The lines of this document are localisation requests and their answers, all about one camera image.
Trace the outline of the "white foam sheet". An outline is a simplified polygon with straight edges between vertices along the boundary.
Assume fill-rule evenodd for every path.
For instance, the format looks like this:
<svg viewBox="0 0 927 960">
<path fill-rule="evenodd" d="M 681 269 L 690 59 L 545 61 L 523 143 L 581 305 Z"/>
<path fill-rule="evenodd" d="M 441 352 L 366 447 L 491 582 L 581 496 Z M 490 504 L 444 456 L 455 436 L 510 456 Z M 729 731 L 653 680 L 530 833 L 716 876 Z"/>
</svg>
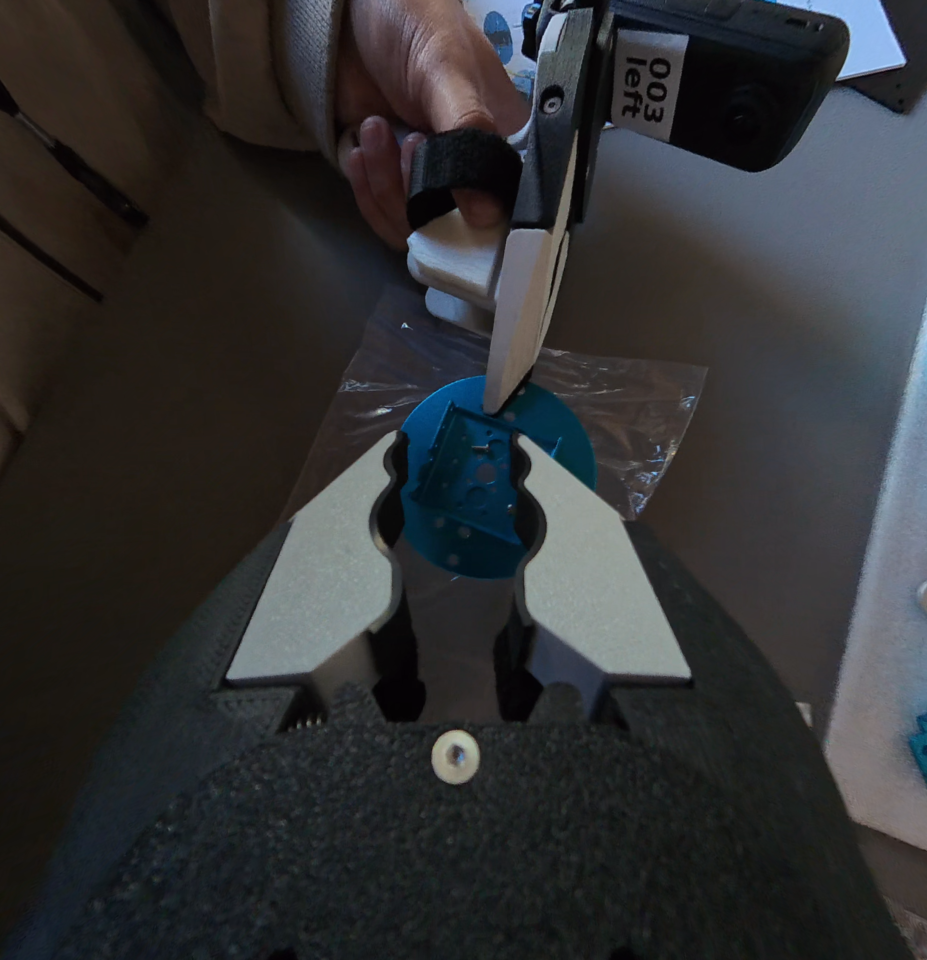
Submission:
<svg viewBox="0 0 927 960">
<path fill-rule="evenodd" d="M 910 749 L 927 713 L 927 298 L 859 580 L 825 755 L 853 820 L 927 852 Z"/>
</svg>

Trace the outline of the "clear plastic bag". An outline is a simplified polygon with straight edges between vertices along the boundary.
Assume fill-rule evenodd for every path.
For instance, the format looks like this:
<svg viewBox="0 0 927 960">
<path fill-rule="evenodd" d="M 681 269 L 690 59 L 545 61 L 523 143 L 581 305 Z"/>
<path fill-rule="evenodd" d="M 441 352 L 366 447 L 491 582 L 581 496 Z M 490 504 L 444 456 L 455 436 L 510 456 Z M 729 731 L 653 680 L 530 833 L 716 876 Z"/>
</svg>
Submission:
<svg viewBox="0 0 927 960">
<path fill-rule="evenodd" d="M 488 338 L 433 317 L 423 295 L 385 289 L 345 369 L 281 518 L 288 520 L 433 392 L 485 372 Z M 634 521 L 672 463 L 703 390 L 702 367 L 544 347 L 532 382 L 577 416 L 597 493 Z"/>
</svg>

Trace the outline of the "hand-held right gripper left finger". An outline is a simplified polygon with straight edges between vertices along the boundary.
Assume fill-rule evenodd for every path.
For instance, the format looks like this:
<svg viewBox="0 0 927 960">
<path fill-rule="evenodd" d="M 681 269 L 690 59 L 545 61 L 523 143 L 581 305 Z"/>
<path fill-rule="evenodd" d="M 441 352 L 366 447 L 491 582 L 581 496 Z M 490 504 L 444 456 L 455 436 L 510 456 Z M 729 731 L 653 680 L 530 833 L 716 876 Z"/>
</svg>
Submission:
<svg viewBox="0 0 927 960">
<path fill-rule="evenodd" d="M 225 673 L 234 687 L 337 690 L 381 678 L 372 636 L 398 611 L 401 575 L 378 514 L 397 487 L 390 431 L 290 520 Z"/>
</svg>

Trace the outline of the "person's left hand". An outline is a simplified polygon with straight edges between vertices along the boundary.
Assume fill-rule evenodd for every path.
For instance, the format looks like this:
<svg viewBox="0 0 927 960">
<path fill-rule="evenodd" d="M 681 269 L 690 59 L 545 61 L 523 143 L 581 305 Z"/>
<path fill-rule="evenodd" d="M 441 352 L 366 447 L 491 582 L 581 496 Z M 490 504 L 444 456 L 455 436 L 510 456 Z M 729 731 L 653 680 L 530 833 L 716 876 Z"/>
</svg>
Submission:
<svg viewBox="0 0 927 960">
<path fill-rule="evenodd" d="M 428 135 L 503 137 L 529 117 L 491 43 L 456 1 L 351 1 L 337 46 L 337 161 L 365 222 L 407 250 L 414 151 Z"/>
</svg>

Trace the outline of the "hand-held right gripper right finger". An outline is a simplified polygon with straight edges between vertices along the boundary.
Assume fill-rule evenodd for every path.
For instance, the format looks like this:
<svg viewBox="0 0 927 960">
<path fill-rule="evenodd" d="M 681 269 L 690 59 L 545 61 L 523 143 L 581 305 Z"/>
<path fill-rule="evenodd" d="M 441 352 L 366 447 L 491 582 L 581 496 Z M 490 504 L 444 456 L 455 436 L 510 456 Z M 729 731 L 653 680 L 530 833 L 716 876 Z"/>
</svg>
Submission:
<svg viewBox="0 0 927 960">
<path fill-rule="evenodd" d="M 692 674 L 620 514 L 532 439 L 514 438 L 513 480 L 535 532 L 515 601 L 529 674 L 543 687 L 683 686 Z"/>
</svg>

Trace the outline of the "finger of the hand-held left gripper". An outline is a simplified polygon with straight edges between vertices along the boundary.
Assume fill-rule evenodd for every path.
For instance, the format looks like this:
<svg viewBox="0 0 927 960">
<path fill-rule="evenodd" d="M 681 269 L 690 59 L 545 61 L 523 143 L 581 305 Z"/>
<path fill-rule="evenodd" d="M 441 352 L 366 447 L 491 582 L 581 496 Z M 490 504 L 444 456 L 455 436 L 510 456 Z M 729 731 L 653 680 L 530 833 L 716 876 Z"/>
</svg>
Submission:
<svg viewBox="0 0 927 960">
<path fill-rule="evenodd" d="M 559 246 L 554 248 L 555 254 L 553 259 L 550 290 L 547 296 L 545 309 L 540 324 L 540 349 L 542 349 L 546 334 L 550 328 L 558 295 L 561 289 L 561 284 L 566 269 L 566 261 L 569 253 L 570 237 L 571 231 L 570 229 L 566 229 L 566 231 L 562 234 Z"/>
<path fill-rule="evenodd" d="M 520 228 L 506 238 L 482 409 L 498 414 L 537 362 L 555 247 L 565 230 Z"/>
</svg>

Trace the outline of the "white instruction sheet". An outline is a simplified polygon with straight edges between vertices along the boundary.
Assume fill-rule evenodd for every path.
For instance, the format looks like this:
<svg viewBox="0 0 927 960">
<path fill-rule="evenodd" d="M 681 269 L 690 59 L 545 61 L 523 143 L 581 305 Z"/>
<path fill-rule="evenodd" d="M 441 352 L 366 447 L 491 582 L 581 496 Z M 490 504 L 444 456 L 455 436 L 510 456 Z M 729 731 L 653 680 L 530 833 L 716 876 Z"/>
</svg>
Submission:
<svg viewBox="0 0 927 960">
<path fill-rule="evenodd" d="M 902 45 L 880 1 L 787 1 L 811 14 L 841 18 L 850 33 L 849 51 L 839 80 L 849 80 L 906 65 Z M 522 15 L 528 1 L 463 1 L 462 6 L 488 39 L 523 99 L 529 100 L 537 72 L 524 56 Z"/>
</svg>

